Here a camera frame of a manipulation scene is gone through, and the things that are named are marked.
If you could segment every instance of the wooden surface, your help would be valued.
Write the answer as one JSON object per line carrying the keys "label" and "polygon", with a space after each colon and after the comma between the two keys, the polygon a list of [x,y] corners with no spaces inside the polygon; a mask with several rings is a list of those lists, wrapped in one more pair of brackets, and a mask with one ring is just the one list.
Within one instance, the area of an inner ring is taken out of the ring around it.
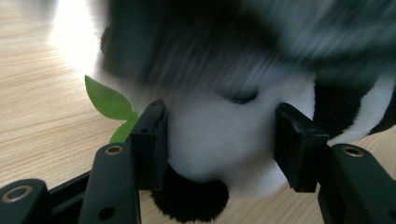
{"label": "wooden surface", "polygon": [[[95,151],[120,126],[92,106],[84,75],[100,76],[104,1],[0,1],[0,188],[40,178],[50,189],[91,169]],[[358,145],[396,176],[396,129]],[[143,223],[175,223],[141,192]],[[214,223],[322,223],[315,194],[284,187],[230,201]]]}

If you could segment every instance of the stuffed panda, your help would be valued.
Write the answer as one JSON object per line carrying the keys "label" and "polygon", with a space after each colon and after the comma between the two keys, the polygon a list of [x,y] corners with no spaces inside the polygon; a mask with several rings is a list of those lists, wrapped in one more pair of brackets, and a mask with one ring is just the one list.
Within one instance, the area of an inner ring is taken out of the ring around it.
{"label": "stuffed panda", "polygon": [[289,103],[330,146],[396,123],[396,1],[116,0],[103,67],[134,109],[162,99],[168,169],[158,207],[211,221],[229,197],[268,196],[276,107]]}

